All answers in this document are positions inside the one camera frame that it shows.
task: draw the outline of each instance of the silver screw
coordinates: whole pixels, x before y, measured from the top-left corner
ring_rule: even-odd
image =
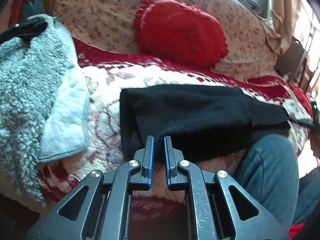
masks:
[[[182,167],[188,167],[190,165],[190,162],[188,162],[187,160],[182,160],[179,162],[179,164]]]
[[[100,175],[101,175],[101,172],[98,170],[91,171],[91,173],[90,173],[90,176],[93,178],[100,177]]]
[[[131,167],[135,167],[135,166],[138,166],[139,165],[139,162],[137,160],[131,160],[129,161],[129,165]]]
[[[228,173],[226,171],[218,171],[217,172],[217,175],[220,177],[220,178],[225,178],[226,176],[228,176]]]

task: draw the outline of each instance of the heart-shaped pillow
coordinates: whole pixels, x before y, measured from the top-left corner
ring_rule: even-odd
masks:
[[[216,18],[175,0],[143,0],[133,22],[140,53],[211,68],[228,54]]]

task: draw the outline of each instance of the person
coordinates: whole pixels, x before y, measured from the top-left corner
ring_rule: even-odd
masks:
[[[233,178],[287,230],[293,224],[304,223],[319,202],[320,168],[299,180],[293,145],[278,134],[256,142]]]

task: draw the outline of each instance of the bed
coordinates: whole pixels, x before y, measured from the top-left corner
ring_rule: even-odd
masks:
[[[0,175],[0,193],[44,215],[90,171],[116,169],[123,163],[119,120],[122,88],[157,84],[237,86],[257,100],[280,104],[290,116],[309,118],[288,84],[273,69],[277,54],[266,42],[257,17],[236,0],[177,0],[195,5],[221,23],[229,54],[214,69],[199,70],[166,59],[139,55],[132,22],[141,0],[57,0],[53,14],[70,31],[78,64],[90,93],[88,149],[76,156],[38,166],[46,206],[14,187]],[[308,138],[305,128],[291,125],[287,135],[299,154]],[[215,172],[232,174],[246,149],[198,163]],[[155,164],[152,189],[134,192],[132,220],[147,221],[183,213],[184,194],[166,189],[164,165]]]

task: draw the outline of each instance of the red and white blanket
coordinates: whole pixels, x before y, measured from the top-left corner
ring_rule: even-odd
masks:
[[[275,76],[240,82],[209,71],[199,73],[153,56],[117,54],[79,40],[74,42],[90,93],[88,149],[70,158],[39,165],[42,192],[50,201],[58,201],[90,171],[99,169],[107,172],[123,163],[119,119],[119,96],[123,88],[159,84],[237,86],[259,101],[282,105],[292,117],[310,117],[288,84]],[[291,125],[288,138],[297,153],[302,151],[307,137],[307,129]],[[203,170],[215,172],[224,169],[232,174],[244,154],[245,149],[198,165]],[[156,164],[152,189],[148,192],[134,192],[133,218],[141,220],[180,210],[183,202],[182,192],[166,190],[164,167]]]

